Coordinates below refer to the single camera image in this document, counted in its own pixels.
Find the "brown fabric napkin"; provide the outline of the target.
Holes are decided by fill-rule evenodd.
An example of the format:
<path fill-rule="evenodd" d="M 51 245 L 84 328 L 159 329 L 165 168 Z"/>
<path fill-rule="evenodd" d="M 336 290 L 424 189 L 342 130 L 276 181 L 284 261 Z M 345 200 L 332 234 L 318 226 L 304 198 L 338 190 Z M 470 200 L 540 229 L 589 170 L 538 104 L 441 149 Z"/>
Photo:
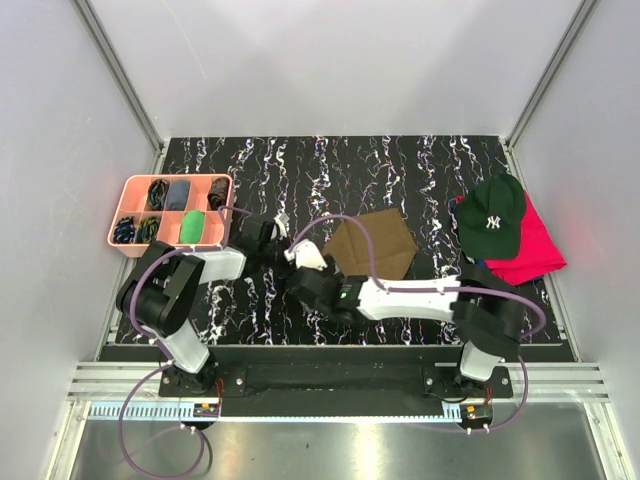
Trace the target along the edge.
<path fill-rule="evenodd" d="M 414 238 L 401 213 L 392 208 L 356 217 L 369 233 L 374 260 L 369 259 L 368 243 L 360 228 L 343 220 L 324 247 L 345 276 L 372 274 L 384 280 L 402 280 L 418 251 Z"/>

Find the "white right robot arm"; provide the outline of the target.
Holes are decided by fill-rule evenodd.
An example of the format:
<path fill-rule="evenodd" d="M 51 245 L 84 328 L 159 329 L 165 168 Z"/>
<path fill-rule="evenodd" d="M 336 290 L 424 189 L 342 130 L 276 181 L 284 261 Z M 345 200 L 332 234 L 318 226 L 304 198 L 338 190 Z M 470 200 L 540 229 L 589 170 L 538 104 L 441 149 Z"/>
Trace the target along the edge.
<path fill-rule="evenodd" d="M 480 394 L 494 368 L 519 353 L 525 305 L 486 270 L 468 266 L 458 276 L 433 280 L 346 276 L 309 240 L 284 257 L 292 267 L 287 292 L 334 322 L 411 318 L 454 325 L 463 343 L 454 384 L 463 395 Z"/>

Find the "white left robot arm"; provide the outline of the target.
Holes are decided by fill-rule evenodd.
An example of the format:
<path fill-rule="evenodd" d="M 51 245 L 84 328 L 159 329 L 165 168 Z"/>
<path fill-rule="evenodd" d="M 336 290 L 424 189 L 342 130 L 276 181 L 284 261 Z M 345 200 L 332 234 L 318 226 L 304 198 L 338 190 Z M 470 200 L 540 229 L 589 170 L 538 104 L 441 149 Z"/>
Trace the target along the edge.
<path fill-rule="evenodd" d="M 154 241 L 122 284 L 116 308 L 182 371 L 181 384 L 196 396 L 215 386 L 210 353 L 188 320 L 201 284 L 235 281 L 263 269 L 287 269 L 289 217 L 248 216 L 228 244 L 173 247 Z"/>

